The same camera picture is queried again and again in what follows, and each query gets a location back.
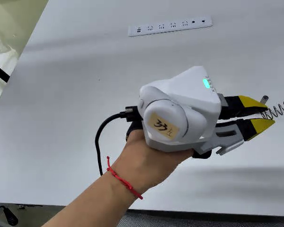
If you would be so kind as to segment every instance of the finger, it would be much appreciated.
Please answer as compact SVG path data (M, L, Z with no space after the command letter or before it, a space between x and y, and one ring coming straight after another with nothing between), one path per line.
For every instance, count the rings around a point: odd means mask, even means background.
M132 142L132 141L136 141L136 140L143 140L144 139L144 132L142 129L137 129L132 131L129 136L127 141L128 142Z

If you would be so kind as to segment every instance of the white tabletop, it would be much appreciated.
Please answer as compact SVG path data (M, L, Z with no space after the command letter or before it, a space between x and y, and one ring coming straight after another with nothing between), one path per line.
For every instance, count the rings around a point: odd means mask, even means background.
M202 15L212 27L127 37L128 25ZM101 122L194 65L226 96L284 101L284 0L50 0L0 99L0 202L71 202L98 178ZM128 126L105 128L104 166ZM284 216L284 116L225 156L185 161L144 197L132 208Z

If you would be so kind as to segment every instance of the power strip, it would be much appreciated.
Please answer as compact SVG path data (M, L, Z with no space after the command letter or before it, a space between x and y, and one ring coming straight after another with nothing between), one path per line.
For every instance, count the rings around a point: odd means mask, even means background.
M150 35L164 32L175 32L194 28L210 27L213 25L212 18L196 17L182 20L170 20L161 23L151 23L140 26L129 26L128 36Z

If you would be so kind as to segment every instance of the beige sticker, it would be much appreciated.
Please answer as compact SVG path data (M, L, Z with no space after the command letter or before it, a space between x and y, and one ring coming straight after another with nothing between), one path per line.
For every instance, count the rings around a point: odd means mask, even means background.
M162 117L158 116L156 113L152 113L151 118L147 122L149 126L151 126L154 130L161 133L163 136L174 139L177 133L179 132L179 128L172 123L169 123Z

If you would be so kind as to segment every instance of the coiled spring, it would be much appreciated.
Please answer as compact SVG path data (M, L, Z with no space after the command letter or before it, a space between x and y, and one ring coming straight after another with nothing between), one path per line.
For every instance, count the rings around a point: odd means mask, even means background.
M273 119L274 117L278 117L284 114L284 102L282 104L278 104L278 106L274 106L273 110L268 109L268 111L262 112L261 115L264 119Z

